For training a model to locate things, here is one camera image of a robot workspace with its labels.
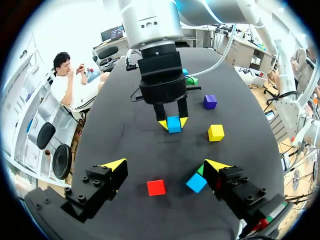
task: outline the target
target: blue cube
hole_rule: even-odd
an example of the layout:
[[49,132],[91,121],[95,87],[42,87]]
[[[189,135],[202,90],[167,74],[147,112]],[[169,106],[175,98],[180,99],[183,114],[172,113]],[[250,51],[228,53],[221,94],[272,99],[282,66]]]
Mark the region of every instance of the blue cube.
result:
[[180,125],[179,116],[168,116],[166,118],[166,124],[168,126],[168,131],[170,134],[181,132],[181,125]]
[[203,106],[206,109],[215,109],[217,106],[217,97],[216,95],[205,95],[203,100]]
[[189,181],[186,182],[186,185],[197,194],[204,188],[206,184],[207,184],[207,181],[198,173],[195,173],[189,179]]
[[185,76],[187,76],[188,75],[188,71],[187,71],[187,69],[182,69],[182,72],[183,72],[183,74],[185,75]]

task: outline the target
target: purple cube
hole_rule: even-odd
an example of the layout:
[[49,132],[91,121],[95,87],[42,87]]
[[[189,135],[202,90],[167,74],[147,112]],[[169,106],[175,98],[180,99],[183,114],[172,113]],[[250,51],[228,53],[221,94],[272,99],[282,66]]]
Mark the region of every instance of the purple cube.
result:
[[206,109],[215,109],[217,105],[216,95],[205,95],[203,100],[203,106]]

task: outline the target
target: black table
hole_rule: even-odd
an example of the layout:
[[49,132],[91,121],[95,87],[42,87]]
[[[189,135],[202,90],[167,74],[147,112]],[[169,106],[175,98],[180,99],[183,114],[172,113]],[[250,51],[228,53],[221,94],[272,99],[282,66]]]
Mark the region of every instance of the black table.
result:
[[[205,48],[179,49],[182,67],[202,71],[220,56]],[[133,56],[135,63],[138,56]],[[188,93],[189,118],[183,132],[169,134],[157,121],[152,105],[130,102],[138,88],[139,70],[127,72],[122,59],[111,72],[88,115],[78,146],[73,184],[92,164],[127,158],[128,177],[113,201],[85,222],[92,233],[117,240],[235,239],[239,221],[208,185],[194,193],[185,182],[204,159],[239,165],[267,198],[283,194],[279,151],[267,118],[248,86],[223,62],[198,77],[202,90]],[[217,107],[203,108],[206,94]],[[165,105],[178,115],[177,103]],[[209,142],[208,129],[222,124],[225,137]],[[147,181],[163,179],[167,193],[149,196]]]

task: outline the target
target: green cube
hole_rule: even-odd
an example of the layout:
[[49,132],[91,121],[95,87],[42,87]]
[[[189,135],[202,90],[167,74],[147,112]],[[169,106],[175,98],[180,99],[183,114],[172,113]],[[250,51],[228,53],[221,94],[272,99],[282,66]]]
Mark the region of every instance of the green cube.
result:
[[187,86],[189,86],[189,85],[198,85],[198,78],[187,76],[186,77],[186,85]]
[[202,164],[198,170],[196,171],[198,174],[200,174],[201,176],[203,176],[204,174],[204,164]]

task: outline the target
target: computer screen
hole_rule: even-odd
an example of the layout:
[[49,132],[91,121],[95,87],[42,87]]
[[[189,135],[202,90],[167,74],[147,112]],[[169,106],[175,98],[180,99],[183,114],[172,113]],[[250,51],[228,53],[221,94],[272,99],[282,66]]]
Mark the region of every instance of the computer screen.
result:
[[117,39],[122,37],[123,37],[122,29],[117,29],[111,32],[111,39]]
[[118,29],[119,29],[119,27],[116,26],[116,27],[108,29],[107,31],[101,32],[102,42],[104,42],[108,39],[111,39],[111,32],[118,30]]

